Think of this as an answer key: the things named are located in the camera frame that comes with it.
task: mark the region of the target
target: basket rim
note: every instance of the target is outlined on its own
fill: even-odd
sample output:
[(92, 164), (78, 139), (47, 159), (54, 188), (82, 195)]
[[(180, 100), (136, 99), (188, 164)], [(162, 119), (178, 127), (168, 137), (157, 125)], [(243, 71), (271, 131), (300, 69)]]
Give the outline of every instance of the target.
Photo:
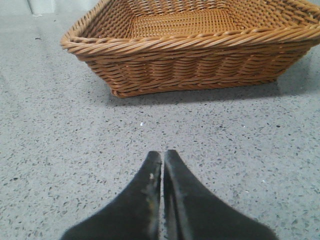
[[(63, 49), (79, 56), (94, 56), (98, 53), (130, 55), (141, 52), (181, 51), (184, 49), (226, 49), (230, 47), (255, 46), (301, 41), (320, 41), (320, 21), (307, 26), (292, 25), (279, 28), (247, 28), (215, 33), (175, 35), (140, 38), (86, 38), (79, 37), (95, 17), (112, 0), (99, 2), (63, 35), (60, 44)], [(306, 0), (287, 0), (305, 11), (320, 16), (320, 7)]]

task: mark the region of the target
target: speckled gray floor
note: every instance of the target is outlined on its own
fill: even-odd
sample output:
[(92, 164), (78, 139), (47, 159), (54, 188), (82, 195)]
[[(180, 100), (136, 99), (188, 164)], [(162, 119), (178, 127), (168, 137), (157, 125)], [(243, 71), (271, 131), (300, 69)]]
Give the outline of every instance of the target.
[(320, 240), (319, 46), (276, 83), (117, 99), (59, 46), (83, 14), (0, 18), (1, 240), (57, 240), (166, 149), (281, 240)]

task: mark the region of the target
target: brown wicker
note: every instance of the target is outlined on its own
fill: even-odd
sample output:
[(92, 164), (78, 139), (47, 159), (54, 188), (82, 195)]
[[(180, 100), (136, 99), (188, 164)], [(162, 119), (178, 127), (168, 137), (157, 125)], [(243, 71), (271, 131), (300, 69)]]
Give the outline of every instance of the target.
[(319, 43), (304, 0), (100, 0), (61, 40), (120, 98), (270, 83)]

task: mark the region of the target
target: basket bottom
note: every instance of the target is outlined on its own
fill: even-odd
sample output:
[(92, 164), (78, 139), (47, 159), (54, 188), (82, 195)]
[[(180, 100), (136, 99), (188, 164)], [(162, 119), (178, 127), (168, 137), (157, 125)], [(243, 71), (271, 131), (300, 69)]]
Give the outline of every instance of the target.
[(277, 80), (277, 78), (264, 78), (261, 80), (253, 80), (253, 81), (233, 81), (233, 82), (225, 82), (225, 83), (219, 82), (219, 83), (212, 83), (212, 84), (190, 84), (190, 85), (178, 85), (178, 86), (177, 85), (176, 86), (162, 86), (162, 87), (158, 87), (158, 88), (133, 90), (130, 92), (120, 92), (120, 91), (111, 89), (111, 94), (118, 97), (118, 98), (124, 99), (124, 98), (139, 96), (139, 95), (173, 92), (173, 91), (213, 90), (213, 89), (254, 86), (254, 85), (273, 83), (276, 80)]
[(225, 9), (188, 11), (133, 20), (131, 38), (187, 36), (244, 29)]

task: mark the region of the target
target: woven basket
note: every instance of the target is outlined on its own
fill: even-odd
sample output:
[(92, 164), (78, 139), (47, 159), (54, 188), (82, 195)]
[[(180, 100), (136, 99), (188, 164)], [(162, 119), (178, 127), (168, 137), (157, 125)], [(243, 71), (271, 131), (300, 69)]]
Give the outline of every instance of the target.
[(61, 39), (120, 98), (270, 83), (319, 43), (304, 0), (100, 0)]

